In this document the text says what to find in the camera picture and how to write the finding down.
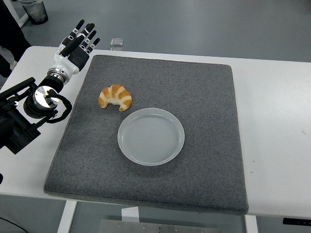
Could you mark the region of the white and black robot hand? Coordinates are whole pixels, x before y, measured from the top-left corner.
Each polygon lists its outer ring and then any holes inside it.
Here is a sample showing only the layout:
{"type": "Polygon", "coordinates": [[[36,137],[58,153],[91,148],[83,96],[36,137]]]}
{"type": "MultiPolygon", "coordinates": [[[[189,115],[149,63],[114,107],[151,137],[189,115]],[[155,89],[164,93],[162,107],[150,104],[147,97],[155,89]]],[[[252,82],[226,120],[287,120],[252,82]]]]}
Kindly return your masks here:
{"type": "Polygon", "coordinates": [[[80,20],[77,26],[64,38],[54,54],[54,64],[50,72],[57,70],[67,79],[80,72],[89,60],[100,39],[94,39],[96,35],[95,24],[89,23],[84,28],[84,20],[80,20]]]}

